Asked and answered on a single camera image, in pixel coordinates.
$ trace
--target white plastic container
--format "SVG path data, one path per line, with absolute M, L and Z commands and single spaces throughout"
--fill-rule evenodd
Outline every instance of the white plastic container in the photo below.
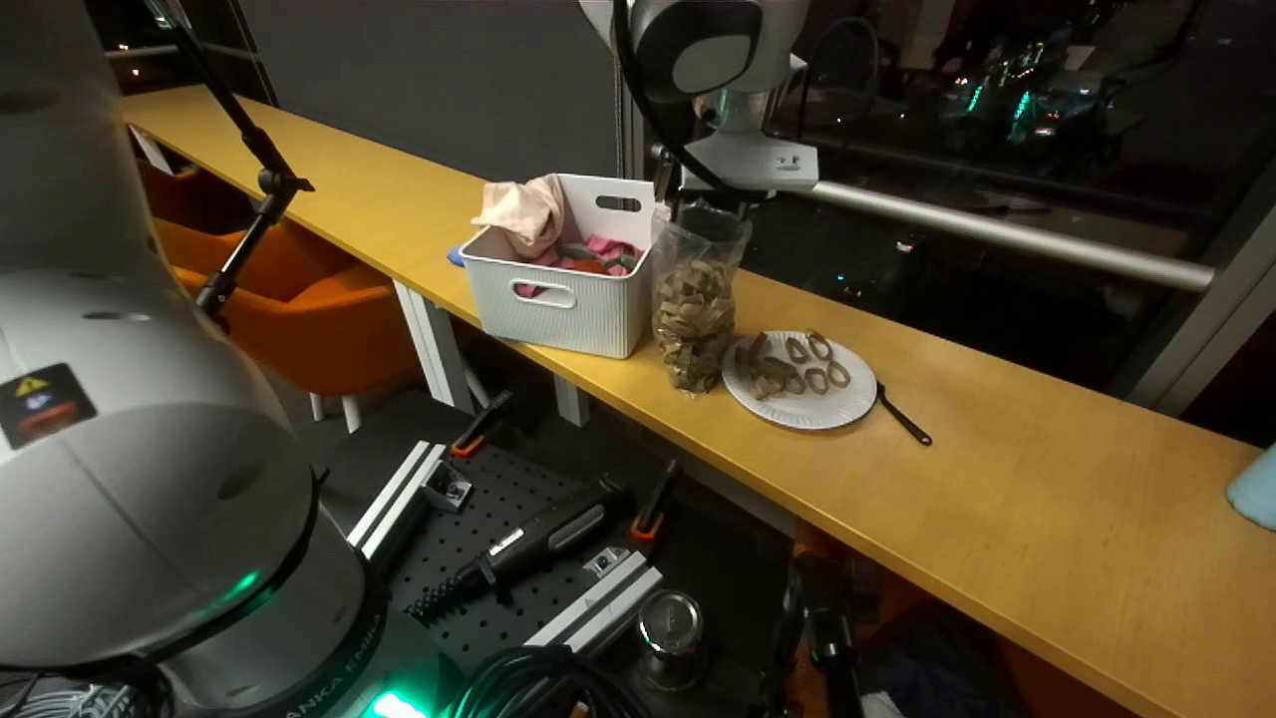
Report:
M 497 228 L 461 249 L 470 296 L 485 337 L 624 360 L 650 320 L 650 265 L 660 212 L 652 189 L 610 175 L 557 175 L 566 233 L 634 243 L 628 276 L 566 273 L 513 261 Z

